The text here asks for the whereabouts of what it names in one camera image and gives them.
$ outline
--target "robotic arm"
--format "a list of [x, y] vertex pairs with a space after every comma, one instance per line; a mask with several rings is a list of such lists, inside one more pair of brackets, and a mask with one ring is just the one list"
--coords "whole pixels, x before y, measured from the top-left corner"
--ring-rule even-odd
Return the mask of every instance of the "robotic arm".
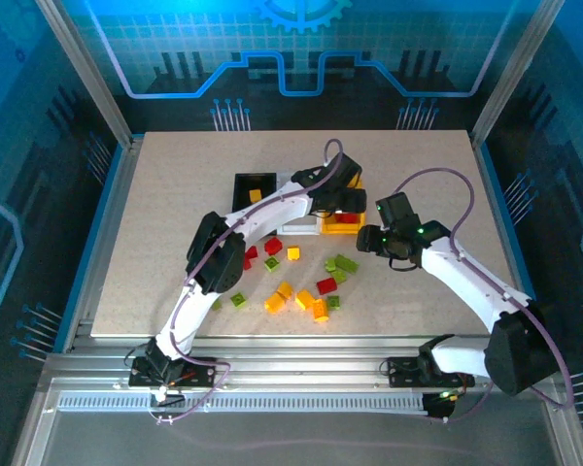
[[421, 224], [404, 193], [376, 202], [383, 227], [366, 225], [357, 238], [357, 249], [394, 260], [407, 260], [451, 288], [484, 322], [491, 333], [488, 343], [445, 335], [420, 348], [419, 368], [426, 379], [443, 373], [465, 373], [493, 380], [504, 392], [515, 395], [558, 370], [555, 357], [530, 320], [515, 305], [531, 311], [546, 327], [550, 317], [533, 300], [499, 280], [473, 259], [451, 232], [432, 220]]
[[[336, 158], [324, 167], [296, 172], [281, 189], [247, 209], [226, 216], [211, 212], [201, 220], [188, 250], [186, 271], [190, 274], [207, 251], [218, 245], [194, 278], [185, 283], [173, 315], [147, 346], [151, 368], [148, 372], [156, 380], [167, 382], [181, 373], [183, 362], [175, 361], [181, 357], [178, 350], [189, 354], [196, 331], [212, 304], [238, 283], [247, 248], [281, 225], [315, 212], [365, 211], [365, 191], [349, 187], [360, 175], [361, 167], [343, 153], [340, 162], [336, 163]], [[223, 234], [238, 220], [239, 226], [221, 241]]]

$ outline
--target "red cube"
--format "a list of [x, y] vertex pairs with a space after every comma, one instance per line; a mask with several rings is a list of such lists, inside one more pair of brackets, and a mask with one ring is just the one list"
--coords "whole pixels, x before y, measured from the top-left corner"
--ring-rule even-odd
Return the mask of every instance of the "red cube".
[[283, 243], [281, 243], [278, 238], [272, 238], [263, 245], [263, 248], [268, 255], [274, 255], [283, 248]]
[[335, 214], [334, 220], [337, 223], [359, 223], [358, 214]]
[[244, 254], [244, 256], [247, 259], [255, 259], [258, 256], [258, 254], [257, 254], [257, 246], [251, 246], [249, 248], [249, 250], [246, 251], [246, 254]]
[[321, 282], [317, 282], [318, 291], [320, 294], [328, 294], [332, 291], [336, 291], [337, 282], [334, 279], [326, 279]]

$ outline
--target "vent grille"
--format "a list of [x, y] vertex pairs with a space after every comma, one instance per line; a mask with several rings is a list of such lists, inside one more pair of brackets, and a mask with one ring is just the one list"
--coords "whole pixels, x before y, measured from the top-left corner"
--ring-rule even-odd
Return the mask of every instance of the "vent grille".
[[[202, 393], [165, 411], [193, 407]], [[63, 392], [58, 409], [75, 412], [139, 412], [152, 407], [149, 393]], [[421, 393], [217, 393], [200, 411], [208, 413], [402, 413], [424, 414]]]

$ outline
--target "wooden board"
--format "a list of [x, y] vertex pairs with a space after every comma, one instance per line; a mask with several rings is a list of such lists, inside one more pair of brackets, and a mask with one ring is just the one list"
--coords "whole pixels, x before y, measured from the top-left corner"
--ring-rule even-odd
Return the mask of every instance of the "wooden board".
[[[236, 173], [293, 172], [322, 163], [327, 139], [337, 137], [363, 169], [367, 223], [379, 223], [374, 201], [389, 195], [412, 173], [451, 167], [470, 177], [476, 205], [459, 240], [491, 271], [512, 283], [495, 220], [464, 131], [267, 131], [148, 133], [122, 216], [92, 334], [150, 336], [170, 316], [181, 290], [186, 252], [208, 212], [230, 212]], [[451, 227], [468, 203], [465, 185], [449, 174], [429, 174], [405, 189], [422, 221]], [[268, 273], [263, 241], [253, 269], [208, 314], [200, 335], [438, 335], [486, 333], [481, 321], [440, 281], [415, 271], [401, 274], [387, 260], [360, 253], [352, 236], [282, 236], [300, 245], [302, 258]], [[317, 296], [315, 283], [328, 277], [326, 258], [343, 253], [360, 264], [336, 294], [341, 310], [316, 323], [288, 305], [276, 316], [263, 301], [279, 282]], [[236, 310], [229, 297], [241, 291], [249, 304]]]

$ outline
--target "small cube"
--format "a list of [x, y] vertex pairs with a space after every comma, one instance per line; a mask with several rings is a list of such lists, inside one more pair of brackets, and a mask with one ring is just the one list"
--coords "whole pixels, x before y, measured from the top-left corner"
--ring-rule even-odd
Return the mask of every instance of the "small cube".
[[288, 247], [288, 259], [298, 260], [300, 258], [300, 248], [298, 246]]
[[237, 293], [231, 296], [231, 302], [236, 308], [241, 308], [246, 304], [246, 298], [242, 293]]
[[282, 282], [281, 284], [279, 284], [279, 287], [276, 289], [276, 292], [279, 293], [281, 297], [286, 301], [292, 298], [293, 296], [293, 288], [287, 282]]
[[341, 307], [341, 301], [339, 299], [339, 296], [336, 296], [334, 294], [328, 296], [326, 298], [326, 306], [328, 307], [329, 311], [339, 311], [339, 308]]
[[337, 290], [337, 282], [334, 280], [334, 278], [317, 282], [317, 286], [320, 294], [329, 294], [330, 292]]
[[277, 260], [276, 257], [268, 257], [265, 262], [265, 268], [268, 269], [268, 272], [274, 272], [276, 269], [279, 268], [281, 262]]
[[330, 272], [330, 276], [334, 278], [337, 284], [342, 284], [346, 280], [348, 280], [348, 276], [343, 270], [335, 269]]
[[330, 259], [326, 260], [326, 262], [324, 263], [324, 268], [326, 269], [327, 272], [333, 272], [337, 269], [337, 266], [334, 263], [334, 257], [331, 257]]
[[295, 302], [303, 311], [311, 309], [314, 301], [315, 298], [311, 296], [311, 293], [306, 289], [301, 290], [298, 294], [295, 295]]
[[257, 258], [257, 256], [258, 256], [257, 246], [251, 246], [249, 250], [247, 250], [246, 253], [244, 254], [244, 257], [246, 257], [247, 259], [255, 259]]
[[328, 320], [328, 308], [324, 299], [316, 299], [313, 303], [313, 319], [316, 322], [326, 322]]
[[261, 189], [251, 189], [249, 191], [249, 197], [251, 198], [251, 204], [259, 202], [261, 200]]
[[276, 314], [285, 306], [285, 299], [279, 293], [274, 293], [265, 300], [264, 307], [270, 314]]
[[350, 274], [355, 274], [359, 269], [359, 264], [341, 254], [337, 254], [337, 256], [334, 258], [334, 263], [341, 270]]
[[268, 253], [268, 255], [274, 255], [279, 250], [283, 248], [283, 243], [278, 238], [272, 238], [271, 240], [266, 241], [263, 248]]

